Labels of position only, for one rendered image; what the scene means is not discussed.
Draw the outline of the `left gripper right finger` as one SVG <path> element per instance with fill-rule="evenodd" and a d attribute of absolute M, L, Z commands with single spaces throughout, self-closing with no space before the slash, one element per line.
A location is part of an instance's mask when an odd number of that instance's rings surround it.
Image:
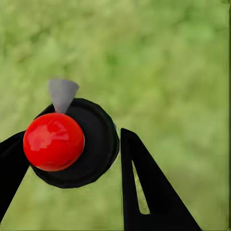
<path fill-rule="evenodd" d="M 120 130 L 124 231 L 202 231 L 140 137 Z M 132 161 L 150 215 L 140 212 Z"/>

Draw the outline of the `pesticide atomizer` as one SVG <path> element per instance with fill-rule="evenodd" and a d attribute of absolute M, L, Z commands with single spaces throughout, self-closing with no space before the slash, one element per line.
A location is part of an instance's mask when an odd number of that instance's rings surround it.
<path fill-rule="evenodd" d="M 28 126 L 23 149 L 36 175 L 47 184 L 78 188 L 97 181 L 115 162 L 120 138 L 98 104 L 75 98 L 79 84 L 47 81 L 52 104 Z"/>

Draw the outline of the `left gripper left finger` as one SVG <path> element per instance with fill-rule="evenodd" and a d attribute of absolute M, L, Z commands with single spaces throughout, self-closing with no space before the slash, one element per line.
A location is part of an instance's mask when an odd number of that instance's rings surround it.
<path fill-rule="evenodd" d="M 23 149 L 25 132 L 0 143 L 0 222 L 30 166 Z"/>

